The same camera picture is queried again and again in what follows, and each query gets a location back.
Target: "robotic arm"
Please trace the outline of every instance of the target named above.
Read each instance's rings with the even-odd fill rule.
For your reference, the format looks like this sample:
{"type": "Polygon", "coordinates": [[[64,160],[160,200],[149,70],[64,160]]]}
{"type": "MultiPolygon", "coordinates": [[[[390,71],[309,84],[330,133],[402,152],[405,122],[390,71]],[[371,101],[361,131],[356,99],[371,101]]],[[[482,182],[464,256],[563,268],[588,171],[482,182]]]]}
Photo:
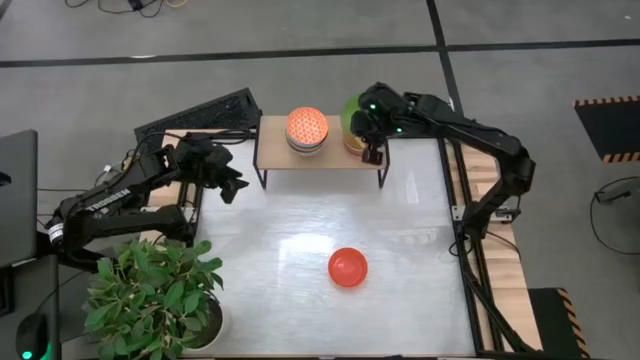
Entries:
{"type": "Polygon", "coordinates": [[[133,159],[121,175],[63,200],[46,224],[50,240],[46,252],[56,253],[67,265],[95,272],[96,260],[102,255],[84,249],[95,238],[157,230],[172,239],[192,241],[195,226],[178,205],[163,206],[156,212],[141,212],[140,208],[152,190],[172,181],[220,187],[223,201],[231,203],[248,183],[239,179],[241,173],[227,166],[233,159],[229,150],[214,145],[211,137],[188,133],[176,148],[169,145],[143,154],[133,159]]]}
{"type": "MultiPolygon", "coordinates": [[[[363,162],[380,164],[382,153],[378,149],[386,138],[398,134],[459,140],[496,158],[500,179],[482,199],[467,204],[462,220],[456,222],[471,241],[485,237],[491,214],[500,205],[531,188],[535,162],[517,138],[456,114],[446,102],[433,95],[405,93],[400,96],[388,85],[376,83],[360,95],[358,103],[360,110],[352,117],[351,132],[367,144],[363,162]]],[[[520,338],[487,296],[466,255],[460,254],[460,257],[465,284],[486,308],[511,348],[541,356],[520,338]]]]}

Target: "black keyboard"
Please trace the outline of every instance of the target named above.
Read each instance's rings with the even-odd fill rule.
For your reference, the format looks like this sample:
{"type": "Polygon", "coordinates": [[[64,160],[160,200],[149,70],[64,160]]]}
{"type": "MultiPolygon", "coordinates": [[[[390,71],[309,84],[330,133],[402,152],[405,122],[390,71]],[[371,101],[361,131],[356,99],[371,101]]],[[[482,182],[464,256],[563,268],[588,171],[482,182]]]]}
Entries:
{"type": "MultiPolygon", "coordinates": [[[[173,114],[136,128],[136,139],[145,135],[175,129],[251,129],[255,128],[262,111],[258,108],[248,88],[233,92],[190,109],[173,114]]],[[[145,141],[140,153],[155,151],[162,147],[162,137],[145,141]]]]}

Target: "black mat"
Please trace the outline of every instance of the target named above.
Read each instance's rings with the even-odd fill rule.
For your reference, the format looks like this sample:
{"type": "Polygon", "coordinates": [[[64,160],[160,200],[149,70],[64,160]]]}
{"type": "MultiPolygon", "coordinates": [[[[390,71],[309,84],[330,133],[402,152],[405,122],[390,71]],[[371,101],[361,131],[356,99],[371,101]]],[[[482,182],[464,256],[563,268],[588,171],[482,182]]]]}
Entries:
{"type": "Polygon", "coordinates": [[[625,96],[575,102],[576,113],[604,162],[640,160],[639,100],[625,96]]]}
{"type": "Polygon", "coordinates": [[[542,349],[563,358],[590,358],[573,304],[564,289],[529,289],[542,349]]]}

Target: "computer mouse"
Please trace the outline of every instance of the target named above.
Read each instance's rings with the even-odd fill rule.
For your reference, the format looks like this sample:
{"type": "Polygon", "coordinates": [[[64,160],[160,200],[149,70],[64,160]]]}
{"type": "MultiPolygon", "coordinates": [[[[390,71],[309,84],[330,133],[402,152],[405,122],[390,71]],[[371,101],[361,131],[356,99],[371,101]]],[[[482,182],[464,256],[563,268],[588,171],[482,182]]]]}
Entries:
{"type": "Polygon", "coordinates": [[[47,352],[49,336],[47,318],[33,313],[24,318],[16,332],[16,351],[20,359],[40,359],[47,352]]]}

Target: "white tabletop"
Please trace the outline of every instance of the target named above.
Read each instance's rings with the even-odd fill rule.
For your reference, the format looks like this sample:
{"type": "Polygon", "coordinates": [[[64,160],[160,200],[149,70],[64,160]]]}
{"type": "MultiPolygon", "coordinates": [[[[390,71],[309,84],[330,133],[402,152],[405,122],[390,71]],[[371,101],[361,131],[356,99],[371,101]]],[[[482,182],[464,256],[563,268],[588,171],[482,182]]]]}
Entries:
{"type": "Polygon", "coordinates": [[[383,189],[375,171],[269,171],[253,142],[229,146],[251,182],[226,205],[206,190],[196,241],[224,261],[218,290],[231,314],[208,355],[473,354],[435,140],[390,141],[383,189]],[[369,273],[354,289],[328,276],[331,254],[359,249],[369,273]]]}

